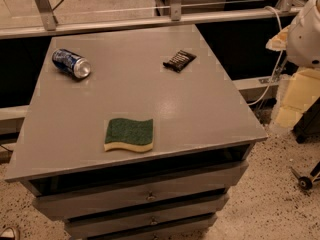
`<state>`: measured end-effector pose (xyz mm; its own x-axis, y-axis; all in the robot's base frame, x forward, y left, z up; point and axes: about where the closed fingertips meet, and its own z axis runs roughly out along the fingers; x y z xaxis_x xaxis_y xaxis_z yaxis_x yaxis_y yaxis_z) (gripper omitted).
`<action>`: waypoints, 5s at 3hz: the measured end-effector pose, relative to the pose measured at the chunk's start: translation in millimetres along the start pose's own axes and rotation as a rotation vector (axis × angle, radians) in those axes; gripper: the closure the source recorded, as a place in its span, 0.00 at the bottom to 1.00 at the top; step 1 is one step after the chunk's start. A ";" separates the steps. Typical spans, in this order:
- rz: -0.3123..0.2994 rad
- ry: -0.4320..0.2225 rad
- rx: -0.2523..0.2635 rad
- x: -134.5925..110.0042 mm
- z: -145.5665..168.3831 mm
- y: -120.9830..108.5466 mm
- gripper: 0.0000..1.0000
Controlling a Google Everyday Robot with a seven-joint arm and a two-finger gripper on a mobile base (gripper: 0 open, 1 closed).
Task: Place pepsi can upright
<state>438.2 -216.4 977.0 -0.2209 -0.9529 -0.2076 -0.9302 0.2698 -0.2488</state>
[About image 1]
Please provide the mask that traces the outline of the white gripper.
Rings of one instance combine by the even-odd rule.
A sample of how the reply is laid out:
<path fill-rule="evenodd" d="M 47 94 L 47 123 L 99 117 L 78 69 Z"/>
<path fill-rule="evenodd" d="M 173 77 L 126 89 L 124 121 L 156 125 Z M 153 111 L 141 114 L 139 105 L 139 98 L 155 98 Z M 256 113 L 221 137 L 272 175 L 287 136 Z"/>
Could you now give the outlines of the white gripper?
<path fill-rule="evenodd" d="M 268 40 L 266 48 L 286 49 L 288 60 L 299 66 L 275 118 L 279 126 L 293 128 L 320 97 L 320 0 L 308 0 L 290 26 Z"/>

